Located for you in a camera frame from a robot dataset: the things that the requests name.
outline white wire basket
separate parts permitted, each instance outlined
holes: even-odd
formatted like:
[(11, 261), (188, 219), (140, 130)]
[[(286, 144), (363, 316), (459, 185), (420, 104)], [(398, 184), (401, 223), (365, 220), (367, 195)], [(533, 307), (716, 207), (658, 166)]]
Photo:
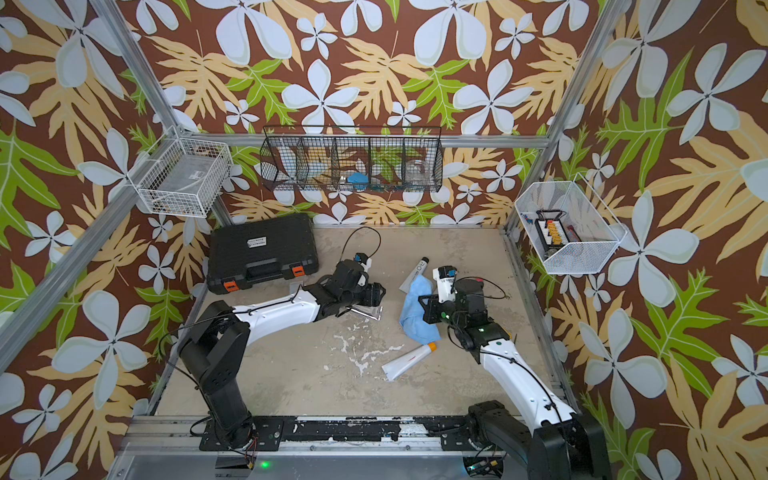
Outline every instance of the white wire basket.
[[(515, 200), (525, 232), (550, 275), (599, 273), (627, 236), (626, 228), (598, 192), (587, 181), (584, 184), (589, 198), (576, 181), (549, 181), (533, 183)], [(598, 211), (598, 202), (600, 211), (610, 214), (613, 228)], [(562, 212), (559, 221), (567, 231), (564, 244), (545, 243), (546, 234), (541, 234), (539, 223), (539, 212), (543, 210)]]
[(157, 157), (148, 159), (154, 164), (134, 184), (139, 197), (153, 214), (205, 218), (230, 176), (229, 147), (181, 137), (173, 128), (157, 142)]

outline label sticker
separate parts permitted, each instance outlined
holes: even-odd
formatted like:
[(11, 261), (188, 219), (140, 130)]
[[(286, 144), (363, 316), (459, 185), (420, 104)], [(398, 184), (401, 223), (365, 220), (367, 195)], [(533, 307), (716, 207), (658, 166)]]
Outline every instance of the label sticker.
[(248, 240), (248, 248), (263, 247), (266, 245), (266, 237), (251, 238)]

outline black carrying case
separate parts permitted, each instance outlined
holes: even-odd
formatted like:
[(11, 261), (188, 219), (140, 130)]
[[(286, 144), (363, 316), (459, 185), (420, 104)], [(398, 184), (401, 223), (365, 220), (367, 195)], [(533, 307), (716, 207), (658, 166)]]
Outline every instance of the black carrying case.
[(317, 272), (309, 215), (293, 214), (230, 225), (211, 234), (208, 290), (217, 295), (255, 283)]

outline floral wallpaper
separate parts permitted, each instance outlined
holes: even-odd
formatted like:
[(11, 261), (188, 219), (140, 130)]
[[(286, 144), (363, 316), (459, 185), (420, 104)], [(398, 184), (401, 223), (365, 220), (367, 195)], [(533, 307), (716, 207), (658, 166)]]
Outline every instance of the floral wallpaper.
[(545, 172), (629, 234), (596, 275), (521, 242), (616, 478), (768, 476), (767, 31), (764, 2), (637, 0)]
[[(0, 0), (0, 329), (160, 133), (86, 0)], [(200, 293), (200, 220), (133, 209), (0, 374), (0, 478), (103, 478)]]
[[(604, 3), (118, 4), (189, 131), (260, 133), (275, 125), (319, 134), (326, 124), (348, 133), (375, 127), (426, 134), (440, 127), (444, 135), (543, 135)], [(236, 221), (304, 211), (326, 224), (499, 225), (537, 153), (448, 150), (444, 184), (431, 195), (273, 193), (260, 182), (258, 147), (233, 149), (224, 199)], [(374, 161), (381, 170), (392, 159), (382, 149)], [(363, 167), (351, 154), (342, 164), (350, 172)]]
[(191, 131), (537, 134), (603, 0), (118, 2)]

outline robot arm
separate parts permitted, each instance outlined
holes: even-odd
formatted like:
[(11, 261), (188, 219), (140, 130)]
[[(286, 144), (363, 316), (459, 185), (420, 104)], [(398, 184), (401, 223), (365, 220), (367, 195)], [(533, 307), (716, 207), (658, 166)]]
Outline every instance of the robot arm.
[(180, 346), (179, 357), (210, 410), (207, 431), (217, 440), (211, 449), (237, 450), (251, 440), (252, 417), (237, 386), (246, 346), (289, 326), (341, 316), (353, 305), (378, 306), (386, 289), (368, 282), (369, 268), (370, 259), (358, 253), (295, 295), (234, 308), (221, 300), (208, 306)]
[(434, 269), (438, 293), (419, 297), (424, 320), (447, 323), (525, 421), (521, 424), (499, 402), (479, 403), (469, 408), (469, 438), (517, 454), (511, 456), (527, 467), (529, 479), (610, 478), (600, 424), (588, 413), (577, 414), (528, 367), (507, 332), (488, 316), (481, 279), (456, 280), (455, 275), (452, 266)]

